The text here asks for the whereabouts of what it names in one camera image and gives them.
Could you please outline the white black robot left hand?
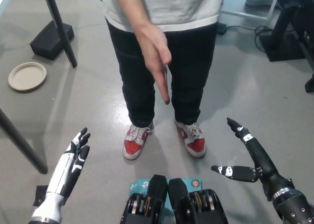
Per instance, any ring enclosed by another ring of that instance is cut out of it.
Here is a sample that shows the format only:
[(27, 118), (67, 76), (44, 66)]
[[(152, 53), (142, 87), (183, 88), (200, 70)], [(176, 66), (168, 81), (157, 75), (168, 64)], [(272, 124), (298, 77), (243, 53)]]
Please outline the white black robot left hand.
[(76, 185), (90, 147), (87, 128), (82, 129), (61, 155), (48, 185), (38, 185), (30, 224), (60, 224), (61, 209)]

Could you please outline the person's bare right hand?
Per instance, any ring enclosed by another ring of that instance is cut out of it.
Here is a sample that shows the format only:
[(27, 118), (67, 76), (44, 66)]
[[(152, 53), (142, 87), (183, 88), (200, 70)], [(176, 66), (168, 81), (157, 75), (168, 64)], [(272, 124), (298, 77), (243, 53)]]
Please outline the person's bare right hand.
[(164, 32), (156, 25), (146, 22), (133, 27), (140, 45), (145, 66), (152, 74), (165, 104), (170, 103), (167, 83), (167, 65), (171, 62)]

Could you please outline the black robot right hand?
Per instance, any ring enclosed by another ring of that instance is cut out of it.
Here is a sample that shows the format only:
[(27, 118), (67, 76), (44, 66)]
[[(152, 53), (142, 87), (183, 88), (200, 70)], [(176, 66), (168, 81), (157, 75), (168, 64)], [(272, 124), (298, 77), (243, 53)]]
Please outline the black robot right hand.
[(247, 148), (254, 166), (214, 165), (211, 167), (212, 171), (236, 181), (254, 183), (260, 180), (268, 201), (295, 188), (292, 181), (279, 174), (267, 152), (247, 128), (231, 118), (227, 118), (227, 124)]

